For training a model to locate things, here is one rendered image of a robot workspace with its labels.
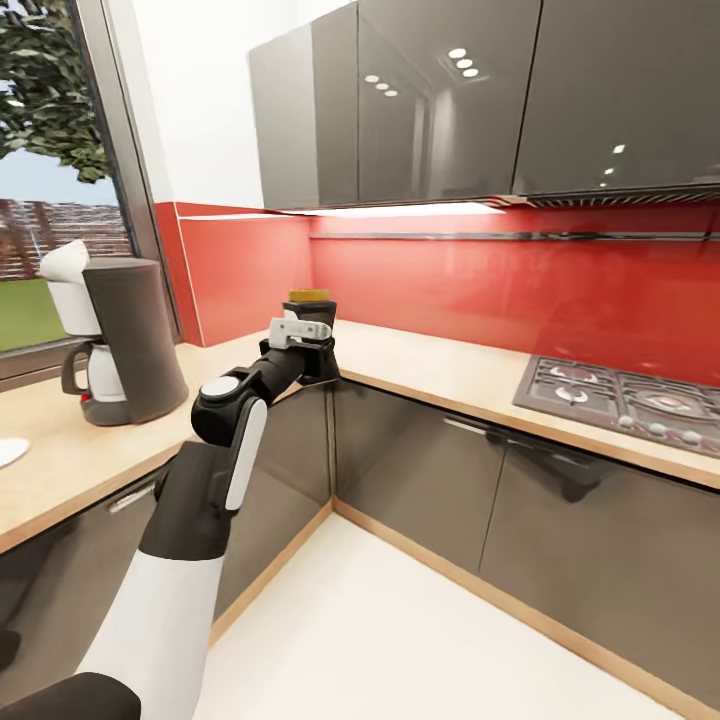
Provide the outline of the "bottle of coffee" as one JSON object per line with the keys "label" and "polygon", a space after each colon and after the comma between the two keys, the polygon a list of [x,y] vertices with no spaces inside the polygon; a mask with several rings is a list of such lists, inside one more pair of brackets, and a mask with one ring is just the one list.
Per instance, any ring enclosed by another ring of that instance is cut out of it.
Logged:
{"label": "bottle of coffee", "polygon": [[[285,319],[326,323],[331,329],[333,329],[334,320],[337,319],[335,317],[337,302],[329,300],[328,289],[288,290],[288,301],[282,302],[282,308]],[[302,337],[295,337],[295,339],[299,342],[317,345],[323,345],[324,342],[327,342],[327,339],[316,340]],[[295,382],[301,384],[303,387],[307,387],[340,378],[340,371],[333,351],[328,363],[325,363],[325,374],[323,377],[301,375]]]}

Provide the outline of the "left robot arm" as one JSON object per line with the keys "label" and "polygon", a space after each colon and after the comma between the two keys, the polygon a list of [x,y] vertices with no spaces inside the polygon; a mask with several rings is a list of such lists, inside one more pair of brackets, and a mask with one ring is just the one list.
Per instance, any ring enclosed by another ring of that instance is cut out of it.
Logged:
{"label": "left robot arm", "polygon": [[332,332],[326,323],[272,318],[255,363],[201,385],[190,420],[203,443],[185,441],[158,472],[154,513],[75,676],[0,708],[0,720],[192,720],[231,518],[268,407],[301,375],[323,377]]}

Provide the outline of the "paper coffee filter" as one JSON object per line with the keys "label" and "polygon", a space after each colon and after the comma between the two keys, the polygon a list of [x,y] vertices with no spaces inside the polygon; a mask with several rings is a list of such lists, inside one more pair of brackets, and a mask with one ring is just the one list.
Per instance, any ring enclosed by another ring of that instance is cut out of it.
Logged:
{"label": "paper coffee filter", "polygon": [[39,275],[59,283],[84,283],[82,270],[88,260],[85,244],[77,239],[45,255],[40,262]]}

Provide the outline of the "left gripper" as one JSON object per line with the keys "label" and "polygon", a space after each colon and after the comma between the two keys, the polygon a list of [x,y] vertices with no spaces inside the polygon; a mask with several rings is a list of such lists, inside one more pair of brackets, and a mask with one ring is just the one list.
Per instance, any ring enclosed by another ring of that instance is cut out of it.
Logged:
{"label": "left gripper", "polygon": [[289,387],[301,375],[323,377],[325,363],[328,363],[336,340],[329,337],[323,345],[299,342],[296,346],[288,346],[286,350],[270,348],[270,341],[262,339],[259,343],[261,357],[259,361],[266,361],[277,366],[285,378],[285,387]]}

